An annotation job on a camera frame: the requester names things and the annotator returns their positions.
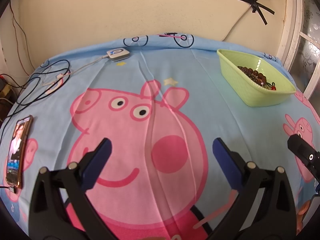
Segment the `peppa pig bedsheet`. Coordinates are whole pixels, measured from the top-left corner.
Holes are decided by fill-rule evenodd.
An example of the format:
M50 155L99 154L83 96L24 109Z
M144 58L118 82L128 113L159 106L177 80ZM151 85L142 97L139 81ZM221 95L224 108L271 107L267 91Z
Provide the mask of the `peppa pig bedsheet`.
M24 161L24 188L17 194L0 189L8 211L25 232L39 168L65 168L104 137L112 141L112 155L86 194L119 239L206 239L237 194L212 153L217 137L245 161L272 170L283 166L297 207L315 194L314 177L287 149L287 139L294 133L320 149L320 118L311 104L297 91L278 106L248 107L222 77L216 51L257 55L294 83L278 58L235 44L165 33L73 50L42 66L67 59L74 71L121 47L130 51L128 59L102 59L84 68L7 125L0 146L4 185L14 124L29 114L35 119ZM60 62L50 70L65 66ZM57 74L43 77L43 83L54 81ZM34 85L31 82L22 96ZM28 100L45 89L37 87ZM82 229L66 194L64 201L70 220ZM244 227L254 215L249 214Z

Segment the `phone screen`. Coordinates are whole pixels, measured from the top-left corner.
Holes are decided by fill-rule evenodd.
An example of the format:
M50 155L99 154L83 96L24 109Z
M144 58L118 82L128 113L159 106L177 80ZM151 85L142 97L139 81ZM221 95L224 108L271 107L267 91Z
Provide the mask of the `phone screen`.
M26 141L29 122L31 117L28 116L19 120L15 126L13 136L10 143L10 149L7 162L7 182L12 185L19 185L19 168L21 156L23 155L23 144Z

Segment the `basket rim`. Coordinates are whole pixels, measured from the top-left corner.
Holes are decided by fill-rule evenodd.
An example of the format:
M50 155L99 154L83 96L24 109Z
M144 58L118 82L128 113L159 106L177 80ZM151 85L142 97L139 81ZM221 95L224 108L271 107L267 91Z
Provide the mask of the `basket rim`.
M267 63L269 66L271 66L272 68L274 68L279 74L281 74L281 76L288 82L290 83L292 90L291 91L277 91L277 90L269 90L269 89L265 89L261 86L259 86L258 84L256 84L254 81L252 81L250 78L247 77L246 74L244 74L240 69L237 68L237 66L235 64L233 64L226 56L224 56L221 52L222 51L232 51L234 53L237 54L246 54L249 55L250 57L255 57L258 58L259 60L263 60L265 63ZM240 51L235 51L235 50L231 50L231 49L218 49L217 50L217 54L220 58L222 58L223 60L225 60L227 63L229 63L229 65L242 77L242 79L244 79L250 86L252 86L253 88L255 88L256 90L258 90L259 92L262 92L264 94L294 94L297 90L295 88L295 86L279 71L277 70L275 67L273 67L273 65L271 65L270 63L268 63L267 61L265 61L263 58L258 57L256 55L252 55L249 53L245 53L245 52L240 52Z

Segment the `beige wall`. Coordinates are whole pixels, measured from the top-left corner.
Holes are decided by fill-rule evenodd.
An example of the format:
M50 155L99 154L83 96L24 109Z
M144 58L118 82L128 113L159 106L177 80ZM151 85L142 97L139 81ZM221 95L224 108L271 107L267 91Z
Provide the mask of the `beige wall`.
M227 41L275 55L286 0L259 2L276 12L273 16L262 10L268 25L249 11ZM13 0L13 5L35 65L70 49L145 34L182 32L221 40L248 8L239 0ZM17 70L21 67L11 20L7 9L0 19L0 39L9 69L23 75ZM23 62L31 72L25 55Z

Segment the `smartphone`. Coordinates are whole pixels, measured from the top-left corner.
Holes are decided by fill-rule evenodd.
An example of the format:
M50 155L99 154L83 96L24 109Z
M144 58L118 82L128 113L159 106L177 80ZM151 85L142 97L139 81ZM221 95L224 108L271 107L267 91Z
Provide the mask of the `smartphone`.
M24 152L33 116L18 120L13 131L7 162L6 181L10 186L22 188Z

